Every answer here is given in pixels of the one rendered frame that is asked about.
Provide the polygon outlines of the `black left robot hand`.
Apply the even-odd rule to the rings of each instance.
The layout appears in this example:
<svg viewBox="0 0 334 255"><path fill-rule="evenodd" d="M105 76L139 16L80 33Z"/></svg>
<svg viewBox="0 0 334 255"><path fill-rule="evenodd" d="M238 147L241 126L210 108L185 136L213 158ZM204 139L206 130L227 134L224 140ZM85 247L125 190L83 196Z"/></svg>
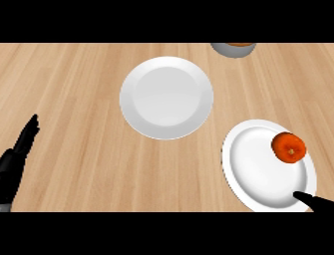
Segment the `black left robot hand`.
<svg viewBox="0 0 334 255"><path fill-rule="evenodd" d="M39 131L39 116L33 115L21 130L14 147L8 148L0 156L0 204L14 203L26 160Z"/></svg>

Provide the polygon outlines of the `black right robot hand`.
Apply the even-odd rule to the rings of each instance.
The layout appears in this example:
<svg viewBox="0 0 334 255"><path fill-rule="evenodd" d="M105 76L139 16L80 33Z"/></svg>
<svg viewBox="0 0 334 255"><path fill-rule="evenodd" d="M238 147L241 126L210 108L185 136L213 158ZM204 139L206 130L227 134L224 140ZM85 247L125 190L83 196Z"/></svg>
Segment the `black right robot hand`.
<svg viewBox="0 0 334 255"><path fill-rule="evenodd" d="M293 197L308 205L314 212L334 212L334 201L302 191L295 191Z"/></svg>

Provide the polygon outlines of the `white round plate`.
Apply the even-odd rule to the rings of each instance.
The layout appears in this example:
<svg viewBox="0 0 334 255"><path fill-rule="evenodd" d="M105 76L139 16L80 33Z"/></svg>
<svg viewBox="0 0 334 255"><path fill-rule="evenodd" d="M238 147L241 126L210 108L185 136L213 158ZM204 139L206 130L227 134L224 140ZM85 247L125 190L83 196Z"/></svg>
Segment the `white round plate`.
<svg viewBox="0 0 334 255"><path fill-rule="evenodd" d="M317 192L309 154L295 163L275 156L271 142L286 128L267 120L247 120L228 132L221 150L222 171L236 197L255 212L305 212L295 191Z"/></svg>
<svg viewBox="0 0 334 255"><path fill-rule="evenodd" d="M190 135L213 106L213 88L202 68L179 57L156 57L129 72L120 107L131 127L162 140Z"/></svg>

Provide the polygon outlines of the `orange squash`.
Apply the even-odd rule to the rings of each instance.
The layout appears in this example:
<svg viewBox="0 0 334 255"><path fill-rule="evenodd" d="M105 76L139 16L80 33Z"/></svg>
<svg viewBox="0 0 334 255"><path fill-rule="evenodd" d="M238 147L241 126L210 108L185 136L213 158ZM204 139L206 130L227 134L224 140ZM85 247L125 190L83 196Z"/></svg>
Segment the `orange squash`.
<svg viewBox="0 0 334 255"><path fill-rule="evenodd" d="M286 163L298 162L306 154L304 140L290 132L281 132L272 139L271 148L277 158Z"/></svg>

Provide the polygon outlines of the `grey bowl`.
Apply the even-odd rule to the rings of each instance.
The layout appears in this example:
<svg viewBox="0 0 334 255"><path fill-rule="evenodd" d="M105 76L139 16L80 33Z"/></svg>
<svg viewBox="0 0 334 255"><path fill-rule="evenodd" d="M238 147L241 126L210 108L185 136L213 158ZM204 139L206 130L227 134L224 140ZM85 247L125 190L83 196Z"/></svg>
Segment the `grey bowl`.
<svg viewBox="0 0 334 255"><path fill-rule="evenodd" d="M212 43L210 46L216 53L227 58L243 58L252 53L256 44L250 44L247 46L233 46L227 43Z"/></svg>

